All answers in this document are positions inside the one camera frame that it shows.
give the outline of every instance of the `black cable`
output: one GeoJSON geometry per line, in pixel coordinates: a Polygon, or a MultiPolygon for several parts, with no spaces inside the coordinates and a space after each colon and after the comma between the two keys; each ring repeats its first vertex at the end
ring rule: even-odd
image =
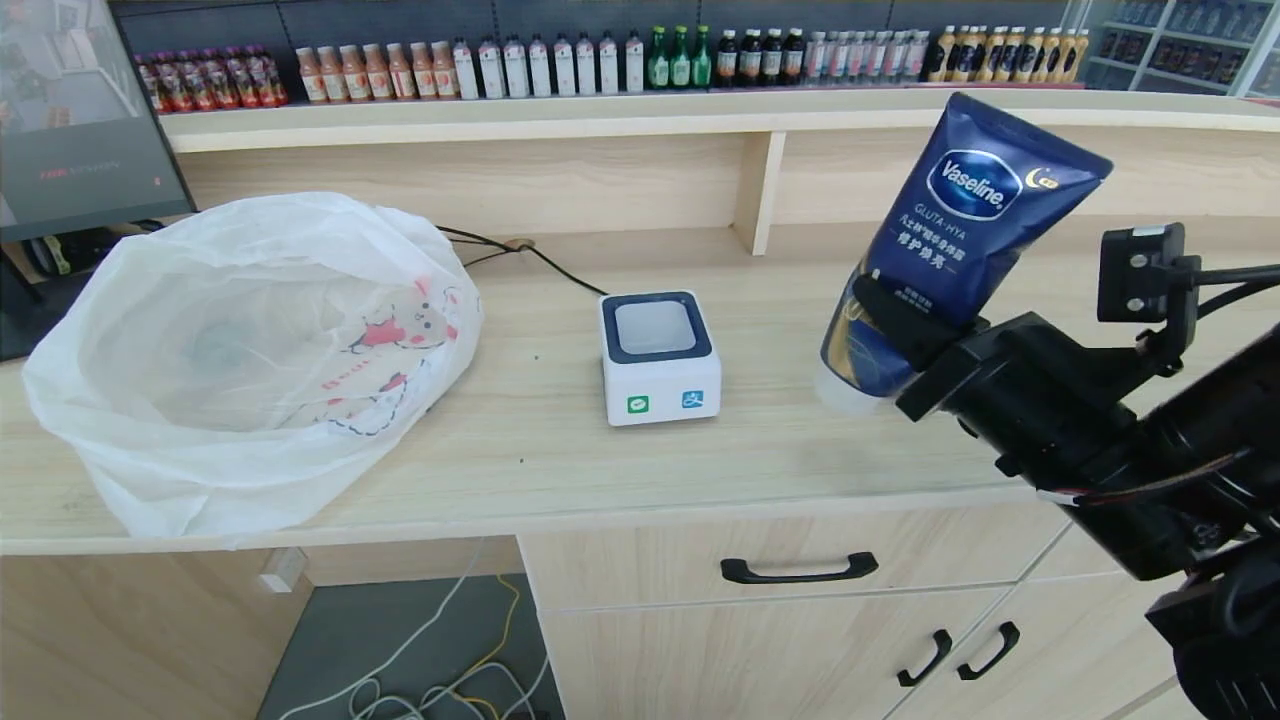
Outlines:
{"type": "Polygon", "coordinates": [[[1272,287],[1276,287],[1277,284],[1280,284],[1280,281],[1252,282],[1252,283],[1244,283],[1239,287],[1233,287],[1231,290],[1221,295],[1216,295],[1210,300],[1201,302],[1199,307],[1196,309],[1196,316],[1203,319],[1208,316],[1210,313],[1213,313],[1215,310],[1221,310],[1222,307],[1226,307],[1228,305],[1235,302],[1236,300],[1244,300],[1251,295],[1257,295],[1263,290],[1270,290],[1272,287]]]}
{"type": "Polygon", "coordinates": [[[1225,270],[1201,270],[1192,275],[1194,284],[1233,284],[1280,281],[1280,265],[1258,265],[1256,268],[1228,268],[1225,270]]]}

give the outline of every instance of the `blue lotion tube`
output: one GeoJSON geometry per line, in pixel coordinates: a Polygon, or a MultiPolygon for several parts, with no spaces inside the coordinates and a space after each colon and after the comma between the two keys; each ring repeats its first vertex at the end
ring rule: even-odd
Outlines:
{"type": "Polygon", "coordinates": [[[1021,251],[1111,173],[1111,161],[956,92],[836,305],[823,364],[873,397],[910,382],[906,360],[854,299],[874,275],[922,313],[973,320],[1021,251]]]}

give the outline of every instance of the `gray floor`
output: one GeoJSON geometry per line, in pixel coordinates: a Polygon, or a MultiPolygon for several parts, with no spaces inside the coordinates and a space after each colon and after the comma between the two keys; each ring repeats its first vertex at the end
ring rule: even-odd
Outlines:
{"type": "MultiPolygon", "coordinates": [[[[511,638],[497,660],[511,669],[527,689],[541,667],[545,650],[529,583],[525,575],[506,575],[520,588],[521,600],[512,619],[511,638]]],[[[380,583],[316,588],[276,669],[262,701],[259,720],[278,720],[289,708],[320,700],[361,678],[384,662],[404,639],[439,607],[453,585],[449,580],[380,583]]],[[[511,591],[494,577],[468,578],[453,596],[440,619],[388,667],[379,679],[383,694],[417,701],[426,688],[448,684],[502,639],[502,625],[511,591]]],[[[520,696],[507,678],[486,670],[463,683],[465,694],[483,697],[498,712],[520,696]]],[[[369,701],[361,696],[360,710],[369,701]]],[[[534,710],[562,720],[559,697],[550,670],[532,697],[534,710]]],[[[489,711],[480,708],[485,720],[489,711]]],[[[399,717],[403,711],[381,708],[376,719],[399,717]]],[[[475,715],[451,700],[428,710],[430,720],[475,720],[475,715]]],[[[293,715],[289,720],[348,720],[347,696],[293,715]]]]}

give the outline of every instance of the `drawer handle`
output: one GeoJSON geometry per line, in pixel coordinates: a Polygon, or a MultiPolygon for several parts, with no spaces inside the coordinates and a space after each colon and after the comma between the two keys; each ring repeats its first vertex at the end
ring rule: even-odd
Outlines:
{"type": "Polygon", "coordinates": [[[986,675],[987,670],[995,667],[996,664],[998,664],[1001,660],[1005,659],[1006,655],[1009,655],[1009,651],[1018,647],[1018,641],[1023,639],[1023,634],[1018,632],[1018,625],[1014,625],[1011,621],[1002,623],[1000,625],[1000,637],[1005,639],[1005,644],[1000,647],[1000,652],[996,653],[996,657],[992,657],[991,662],[983,665],[980,670],[974,670],[973,667],[969,666],[968,662],[965,662],[960,667],[956,667],[956,673],[960,674],[961,680],[977,680],[978,678],[986,675]]]}
{"type": "Polygon", "coordinates": [[[721,577],[740,585],[773,585],[780,583],[826,583],[829,580],[854,580],[865,578],[879,569],[879,562],[870,552],[855,552],[849,556],[849,568],[838,573],[818,573],[817,575],[756,575],[741,557],[721,560],[721,577]]]}
{"type": "Polygon", "coordinates": [[[897,684],[904,688],[914,688],[920,684],[920,680],[928,678],[929,673],[932,673],[946,656],[951,655],[951,633],[946,630],[933,633],[933,644],[938,646],[938,650],[933,653],[933,660],[924,666],[924,670],[920,670],[920,674],[914,678],[906,670],[899,670],[897,684]]]}

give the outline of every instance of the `wooden shelf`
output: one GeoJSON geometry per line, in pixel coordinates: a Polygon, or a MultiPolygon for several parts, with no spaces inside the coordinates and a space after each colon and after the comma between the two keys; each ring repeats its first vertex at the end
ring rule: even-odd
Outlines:
{"type": "MultiPolygon", "coordinates": [[[[179,154],[402,142],[928,128],[954,91],[905,87],[381,102],[166,115],[161,123],[179,154]]],[[[1030,88],[970,92],[1043,126],[1280,132],[1280,114],[1238,99],[1030,88]]]]}

